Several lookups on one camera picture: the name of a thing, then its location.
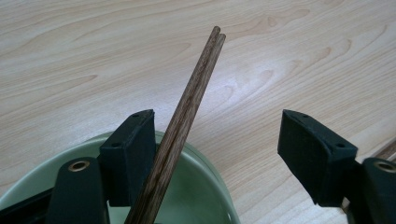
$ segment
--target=wooden chopstick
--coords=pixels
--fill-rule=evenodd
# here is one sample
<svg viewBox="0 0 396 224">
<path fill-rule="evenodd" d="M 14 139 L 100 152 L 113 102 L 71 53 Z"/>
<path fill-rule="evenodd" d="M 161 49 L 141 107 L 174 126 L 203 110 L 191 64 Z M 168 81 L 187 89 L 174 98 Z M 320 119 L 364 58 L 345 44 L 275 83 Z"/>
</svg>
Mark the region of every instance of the wooden chopstick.
<svg viewBox="0 0 396 224">
<path fill-rule="evenodd" d="M 152 224 L 157 216 L 224 43 L 225 35 L 219 32 L 220 28 L 216 26 L 207 40 L 204 51 L 160 143 L 146 185 L 125 223 Z"/>
</svg>

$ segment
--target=metal rivet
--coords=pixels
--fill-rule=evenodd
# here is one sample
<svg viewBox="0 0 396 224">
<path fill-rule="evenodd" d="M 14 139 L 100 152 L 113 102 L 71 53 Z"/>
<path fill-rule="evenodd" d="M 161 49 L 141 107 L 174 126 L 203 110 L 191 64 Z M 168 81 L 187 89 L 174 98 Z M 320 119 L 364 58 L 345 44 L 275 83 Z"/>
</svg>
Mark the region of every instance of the metal rivet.
<svg viewBox="0 0 396 224">
<path fill-rule="evenodd" d="M 69 165 L 69 171 L 71 172 L 78 172 L 85 170 L 90 165 L 88 161 L 76 161 L 73 164 Z"/>
<path fill-rule="evenodd" d="M 374 165 L 382 171 L 396 174 L 396 167 L 391 163 L 387 163 L 384 161 L 375 161 Z"/>
</svg>

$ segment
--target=green bowl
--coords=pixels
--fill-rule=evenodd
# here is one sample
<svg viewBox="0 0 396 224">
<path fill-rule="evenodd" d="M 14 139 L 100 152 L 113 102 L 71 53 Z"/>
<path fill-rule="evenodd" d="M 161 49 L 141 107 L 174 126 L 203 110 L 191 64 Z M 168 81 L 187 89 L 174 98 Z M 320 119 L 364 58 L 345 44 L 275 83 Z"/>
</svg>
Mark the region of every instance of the green bowl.
<svg viewBox="0 0 396 224">
<path fill-rule="evenodd" d="M 19 180 L 0 199 L 0 210 L 52 188 L 59 168 L 79 157 L 97 157 L 111 133 L 94 137 L 45 161 Z M 163 133 L 156 132 L 157 144 Z M 109 207 L 111 223 L 123 223 L 129 207 Z M 194 147 L 186 144 L 177 162 L 156 223 L 240 223 L 230 193 L 215 167 Z"/>
</svg>

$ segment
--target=wooden table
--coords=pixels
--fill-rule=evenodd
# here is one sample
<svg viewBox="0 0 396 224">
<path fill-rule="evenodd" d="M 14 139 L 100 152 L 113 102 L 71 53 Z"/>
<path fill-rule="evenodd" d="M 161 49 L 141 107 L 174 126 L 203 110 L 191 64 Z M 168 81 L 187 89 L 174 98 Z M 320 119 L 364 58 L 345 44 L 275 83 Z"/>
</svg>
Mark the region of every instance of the wooden table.
<svg viewBox="0 0 396 224">
<path fill-rule="evenodd" d="M 346 223 L 276 154 L 282 109 L 360 148 L 396 136 L 396 2 L 0 3 L 0 195 L 41 162 L 153 108 L 165 131 L 213 26 L 227 35 L 188 141 L 242 223 Z"/>
</svg>

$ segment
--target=light wood surface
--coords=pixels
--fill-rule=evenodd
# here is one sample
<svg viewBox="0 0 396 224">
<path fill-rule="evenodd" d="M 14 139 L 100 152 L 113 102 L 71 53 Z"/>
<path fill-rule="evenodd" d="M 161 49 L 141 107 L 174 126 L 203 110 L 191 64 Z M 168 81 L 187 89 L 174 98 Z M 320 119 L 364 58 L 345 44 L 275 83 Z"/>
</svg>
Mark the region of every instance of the light wood surface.
<svg viewBox="0 0 396 224">
<path fill-rule="evenodd" d="M 281 111 L 360 148 L 396 137 L 396 1 L 0 2 L 0 195 L 153 108 L 164 131 L 215 25 L 227 35 L 188 141 L 242 223 L 347 223 L 276 154 Z"/>
</svg>

